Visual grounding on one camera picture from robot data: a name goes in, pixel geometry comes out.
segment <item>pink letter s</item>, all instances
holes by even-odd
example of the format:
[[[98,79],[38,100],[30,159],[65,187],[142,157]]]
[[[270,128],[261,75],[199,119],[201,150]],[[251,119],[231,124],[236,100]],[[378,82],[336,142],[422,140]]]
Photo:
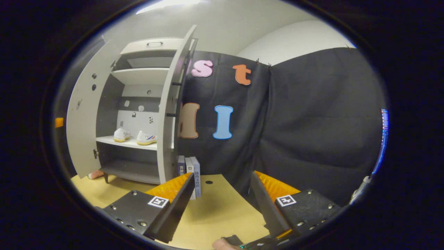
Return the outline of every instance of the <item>pink letter s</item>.
[[[199,60],[193,66],[194,69],[191,70],[191,74],[195,77],[209,77],[213,73],[210,68],[213,66],[211,61]]]

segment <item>blue letter i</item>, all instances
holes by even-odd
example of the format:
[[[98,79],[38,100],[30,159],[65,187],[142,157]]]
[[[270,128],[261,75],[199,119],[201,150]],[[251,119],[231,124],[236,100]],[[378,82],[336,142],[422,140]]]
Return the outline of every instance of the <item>blue letter i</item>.
[[[214,110],[218,114],[218,127],[213,137],[219,140],[230,139],[232,134],[230,133],[230,115],[233,112],[233,108],[229,106],[216,106]]]

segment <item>black curtain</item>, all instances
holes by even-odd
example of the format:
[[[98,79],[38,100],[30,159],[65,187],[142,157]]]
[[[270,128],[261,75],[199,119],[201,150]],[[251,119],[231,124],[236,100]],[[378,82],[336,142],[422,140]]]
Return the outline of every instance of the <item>black curtain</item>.
[[[258,170],[297,189],[315,189],[340,205],[371,173],[381,148],[381,81],[354,48],[332,48],[272,67],[220,53],[196,51],[193,63],[213,62],[209,77],[188,74],[183,103],[200,105],[195,139],[178,153],[196,156],[202,174],[222,173],[246,195]],[[251,70],[250,85],[234,65]],[[233,107],[230,139],[213,138],[217,105]]]
[[[264,124],[270,80],[268,65],[252,60],[214,52],[196,51],[192,63],[199,60],[213,62],[209,77],[187,75],[183,103],[200,105],[196,114],[195,139],[180,138],[179,155],[196,156],[201,174],[223,174],[225,179],[244,194],[249,187],[253,170],[252,156],[259,143]],[[251,70],[246,78],[251,84],[242,85],[235,79],[233,66],[245,64]],[[213,138],[217,129],[218,105],[233,107],[230,117],[230,139]]]
[[[254,168],[347,204],[381,148],[381,109],[387,108],[381,84],[354,48],[274,65]]]

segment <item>hand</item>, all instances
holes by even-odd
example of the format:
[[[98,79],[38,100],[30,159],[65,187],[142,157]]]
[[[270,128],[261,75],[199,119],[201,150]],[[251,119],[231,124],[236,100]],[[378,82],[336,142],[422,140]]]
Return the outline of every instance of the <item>hand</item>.
[[[242,248],[238,246],[230,245],[225,239],[218,239],[213,243],[213,248],[215,250],[241,250]]]

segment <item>open cabinet door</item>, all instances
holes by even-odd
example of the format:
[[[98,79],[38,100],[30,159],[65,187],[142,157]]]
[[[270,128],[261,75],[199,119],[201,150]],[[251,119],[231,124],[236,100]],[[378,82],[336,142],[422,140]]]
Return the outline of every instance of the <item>open cabinet door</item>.
[[[196,40],[193,42],[193,48],[190,49],[192,36],[196,25],[193,25],[183,39],[181,46],[171,62],[170,70],[166,75],[165,85],[162,91],[159,106],[159,139],[157,141],[157,163],[159,167],[160,183],[173,178],[173,165],[176,164],[175,150],[173,150],[172,142],[174,142],[176,133],[174,132],[176,119],[179,119],[180,109],[178,109],[178,96],[183,88],[184,74],[186,66],[191,60],[190,55],[195,48]]]
[[[80,178],[100,169],[95,134],[97,108],[103,87],[120,57],[120,49],[111,42],[106,43],[88,62],[69,100],[66,136],[69,154]]]

